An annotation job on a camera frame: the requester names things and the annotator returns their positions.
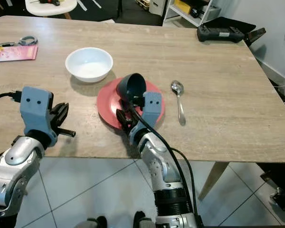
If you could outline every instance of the tile grout line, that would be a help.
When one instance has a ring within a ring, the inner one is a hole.
[[[280,223],[280,221],[275,217],[275,215],[269,210],[269,208],[262,202],[261,199],[259,199],[259,197],[255,194],[257,192],[257,190],[253,193],[254,196],[263,204],[263,206],[269,211],[269,213],[277,220],[277,222],[282,225]]]
[[[230,169],[242,180],[242,178],[237,174],[237,172],[235,172],[234,170],[233,170],[233,168],[230,166],[230,165],[228,165],[229,167],[230,167]],[[275,217],[275,215],[269,210],[269,208],[262,202],[262,200],[261,199],[259,199],[258,197],[257,197],[257,195],[255,194],[264,184],[265,184],[266,182],[264,181],[263,182],[263,184],[261,184],[261,186],[260,187],[258,187],[255,191],[252,191],[250,188],[250,190],[253,192],[253,195],[263,204],[263,206],[270,212],[270,214],[277,220],[277,222],[280,224],[280,225],[282,225],[281,223],[280,223],[280,221]]]
[[[28,224],[22,226],[22,228],[27,227],[28,225],[32,224],[33,222],[36,222],[38,219],[45,217],[46,215],[48,215],[49,213],[51,213],[50,211],[48,213],[45,213],[44,215],[41,215],[40,217],[34,219],[33,221],[29,222]]]
[[[134,162],[136,167],[138,168],[139,172],[142,174],[143,179],[147,182],[149,188],[151,189],[151,191],[153,191],[152,187],[149,185],[147,179],[145,178],[145,176],[143,175],[143,172],[141,171],[141,169],[139,168],[139,166],[136,164],[136,162]]]
[[[48,205],[49,205],[49,208],[50,208],[50,210],[51,210],[51,214],[52,214],[52,217],[53,217],[53,220],[54,220],[54,223],[55,223],[55,227],[57,228],[57,223],[56,223],[56,220],[55,220],[53,211],[52,211],[52,207],[51,207],[51,204],[49,203],[49,198],[48,198],[46,186],[44,185],[43,178],[42,178],[42,176],[41,176],[41,172],[40,172],[39,169],[38,169],[38,172],[39,172],[39,175],[40,175],[40,178],[41,178],[41,182],[42,182],[42,185],[43,185],[43,188],[44,188],[44,192],[46,193],[46,197],[47,197],[47,200],[48,200]]]
[[[240,178],[240,180],[247,186],[247,188],[249,188],[249,186],[248,186],[248,185],[246,184],[246,182],[237,174],[237,172],[235,172],[235,171],[233,170],[233,168],[231,168],[231,166],[229,166],[229,168],[237,175],[237,177]]]
[[[227,218],[225,218],[218,226],[220,227],[231,215],[234,214],[234,212],[236,212],[237,209],[239,209],[250,197],[252,197],[254,194],[252,193],[246,200],[244,200],[244,202],[242,202],[229,216],[227,216]]]
[[[106,181],[106,180],[109,179],[110,177],[114,176],[115,174],[117,174],[117,173],[119,173],[120,171],[124,170],[125,168],[129,167],[129,166],[132,165],[133,163],[135,163],[135,162],[134,162],[134,161],[131,162],[130,164],[128,164],[128,165],[126,165],[125,167],[123,167],[122,169],[116,171],[115,173],[113,173],[113,174],[111,174],[110,176],[104,178],[103,180],[99,181],[98,183],[94,184],[93,186],[89,187],[88,189],[86,189],[86,190],[82,191],[81,193],[75,195],[75,196],[72,197],[71,199],[69,199],[69,200],[67,200],[66,202],[60,204],[58,207],[52,209],[52,211],[54,211],[54,210],[56,210],[56,209],[62,207],[63,205],[65,205],[65,204],[67,204],[68,202],[72,201],[73,199],[75,199],[76,197],[80,196],[81,194],[83,194],[83,193],[89,191],[90,189],[92,189],[93,187],[95,187],[95,186],[101,184],[102,182]]]

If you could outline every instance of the red plate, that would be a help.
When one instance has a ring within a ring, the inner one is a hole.
[[[116,117],[116,109],[122,109],[120,96],[116,92],[116,86],[122,80],[117,78],[109,83],[107,83],[98,93],[97,96],[97,109],[100,116],[112,127],[121,129],[122,126],[118,122]],[[152,83],[146,81],[147,91],[161,93],[160,90]],[[161,115],[157,119],[159,121],[165,111],[165,103],[163,99],[161,100]],[[137,112],[141,115],[143,112],[139,107],[136,108]]]

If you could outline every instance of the screwdriver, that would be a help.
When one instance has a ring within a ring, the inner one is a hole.
[[[59,6],[60,5],[60,1],[59,0],[38,0],[40,3],[50,3],[50,4],[54,4],[55,6]]]

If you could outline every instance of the yellow box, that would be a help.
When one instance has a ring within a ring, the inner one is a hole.
[[[189,6],[185,2],[182,2],[181,0],[174,0],[174,5],[180,8],[181,11],[183,11],[184,13],[189,14],[191,11],[191,6]]]

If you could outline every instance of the white bowl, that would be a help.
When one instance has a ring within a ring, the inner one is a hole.
[[[66,58],[66,69],[83,82],[98,82],[104,79],[112,66],[111,55],[96,47],[78,49]]]

